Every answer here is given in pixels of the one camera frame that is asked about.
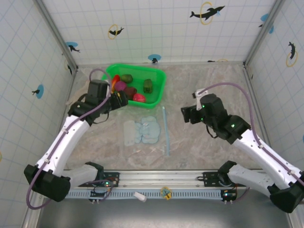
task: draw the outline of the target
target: green object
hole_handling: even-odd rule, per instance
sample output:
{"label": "green object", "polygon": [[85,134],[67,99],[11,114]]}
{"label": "green object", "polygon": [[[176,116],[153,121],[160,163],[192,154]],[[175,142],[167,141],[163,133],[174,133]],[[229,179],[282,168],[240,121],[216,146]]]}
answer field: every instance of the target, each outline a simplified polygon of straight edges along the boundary
{"label": "green object", "polygon": [[134,87],[137,89],[137,93],[143,94],[143,83],[146,79],[150,79],[153,83],[153,92],[145,94],[146,102],[141,103],[137,101],[129,101],[129,105],[142,107],[142,108],[154,108],[162,98],[163,91],[166,84],[166,74],[162,70],[148,68],[143,66],[131,66],[125,64],[112,64],[106,71],[111,78],[115,75],[130,74],[133,77],[133,81],[128,84],[128,87]]}
{"label": "green object", "polygon": [[133,81],[133,77],[132,77],[132,75],[122,75],[120,77],[120,80],[128,84]]}
{"label": "green object", "polygon": [[143,92],[149,93],[149,94],[153,92],[153,84],[152,84],[151,79],[146,79],[143,82]]}

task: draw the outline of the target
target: metal pole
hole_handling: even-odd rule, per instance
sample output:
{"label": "metal pole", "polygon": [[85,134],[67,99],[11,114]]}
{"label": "metal pole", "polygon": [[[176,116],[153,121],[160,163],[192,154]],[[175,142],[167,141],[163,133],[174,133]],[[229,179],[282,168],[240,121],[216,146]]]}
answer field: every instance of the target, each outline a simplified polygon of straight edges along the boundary
{"label": "metal pole", "polygon": [[68,62],[68,65],[73,69],[73,71],[75,72],[77,69],[77,65],[76,62],[73,58],[73,56],[71,55],[71,52],[69,51],[69,49],[66,46],[66,43],[64,42],[59,30],[56,27],[56,24],[54,23],[51,15],[49,14],[45,4],[43,3],[43,0],[33,0],[34,4],[36,5],[37,9],[39,10],[42,18],[44,19],[44,21],[46,22],[48,28],[50,29],[50,31],[52,32],[56,42],[58,43],[58,45],[60,46],[63,55],[66,57],[66,60]]}
{"label": "metal pole", "polygon": [[267,33],[269,32],[269,30],[271,29],[271,27],[274,24],[274,21],[278,15],[278,13],[280,12],[282,6],[284,5],[285,0],[276,0],[274,6],[272,7],[272,9],[270,10],[270,13],[268,15],[267,20],[265,21],[265,23],[262,26],[262,30],[261,32],[258,34],[252,48],[250,49],[250,52],[245,60],[245,66],[248,66],[250,64],[250,62],[253,60],[253,57],[256,55],[257,50],[260,48],[262,42],[264,41]]}

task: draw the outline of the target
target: white tiled wall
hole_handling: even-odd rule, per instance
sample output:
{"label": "white tiled wall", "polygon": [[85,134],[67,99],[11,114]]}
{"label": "white tiled wall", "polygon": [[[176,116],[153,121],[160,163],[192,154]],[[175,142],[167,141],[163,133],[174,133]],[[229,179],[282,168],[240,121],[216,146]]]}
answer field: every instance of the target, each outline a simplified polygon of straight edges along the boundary
{"label": "white tiled wall", "polygon": [[[275,0],[44,0],[65,41],[81,64],[244,61]],[[225,6],[203,25],[191,12]],[[122,32],[108,31],[116,24]]]}
{"label": "white tiled wall", "polygon": [[32,0],[0,1],[0,227],[22,224],[24,168],[57,134],[72,81],[61,54]]}
{"label": "white tiled wall", "polygon": [[[303,170],[304,1],[287,0],[274,28],[250,66],[252,82],[272,147]],[[289,42],[297,52],[291,61],[287,59],[291,52]]]}

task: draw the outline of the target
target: yellow ring sticker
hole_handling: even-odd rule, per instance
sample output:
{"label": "yellow ring sticker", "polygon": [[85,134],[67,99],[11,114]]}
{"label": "yellow ring sticker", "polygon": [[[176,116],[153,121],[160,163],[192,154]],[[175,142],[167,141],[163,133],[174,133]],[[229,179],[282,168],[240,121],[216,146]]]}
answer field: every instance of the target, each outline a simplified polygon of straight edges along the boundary
{"label": "yellow ring sticker", "polygon": [[289,65],[288,64],[288,59],[289,59],[289,57],[291,56],[291,53],[289,53],[288,55],[287,55],[287,57],[286,57],[286,66],[287,67],[293,67],[294,66],[294,64],[297,62],[297,60],[298,60],[298,52],[297,51],[294,51],[295,53],[296,53],[296,57],[295,57],[295,61],[294,61],[294,63],[293,64],[291,64],[291,65]]}
{"label": "yellow ring sticker", "polygon": [[[115,36],[113,38],[110,37],[110,31],[111,31],[111,28],[113,27],[116,27],[116,32],[115,32]],[[115,39],[117,37],[117,33],[118,33],[118,26],[116,24],[113,24],[110,28],[109,28],[109,31],[108,31],[108,37],[109,39]]]}
{"label": "yellow ring sticker", "polygon": [[65,70],[68,70],[68,68],[67,68],[67,60],[65,60],[64,66],[65,66]]}
{"label": "yellow ring sticker", "polygon": [[206,2],[204,2],[204,3],[202,4],[202,6],[201,6],[201,8],[200,8],[200,12],[199,12],[199,18],[200,18],[200,22],[201,22],[202,25],[208,25],[208,24],[210,24],[210,23],[212,22],[212,20],[213,20],[213,16],[212,16],[212,17],[211,17],[211,20],[210,20],[209,22],[205,23],[205,22],[202,21],[201,13],[202,13],[203,7],[204,7],[205,5],[207,5],[207,4],[210,5],[210,6],[212,6],[211,2],[206,1]]}

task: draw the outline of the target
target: green plastic tray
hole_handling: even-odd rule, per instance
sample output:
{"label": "green plastic tray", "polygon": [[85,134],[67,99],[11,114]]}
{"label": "green plastic tray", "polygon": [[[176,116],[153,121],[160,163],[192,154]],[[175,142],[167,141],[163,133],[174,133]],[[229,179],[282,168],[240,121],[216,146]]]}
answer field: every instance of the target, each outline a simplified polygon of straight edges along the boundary
{"label": "green plastic tray", "polygon": [[[152,109],[161,101],[167,78],[165,72],[162,70],[143,66],[112,64],[106,69],[106,71],[109,73],[111,78],[115,75],[132,75],[133,81],[127,84],[127,86],[136,88],[137,93],[145,96],[146,102],[142,103],[129,100],[129,105]],[[151,79],[153,83],[153,92],[150,94],[143,92],[143,82],[146,79]]]}

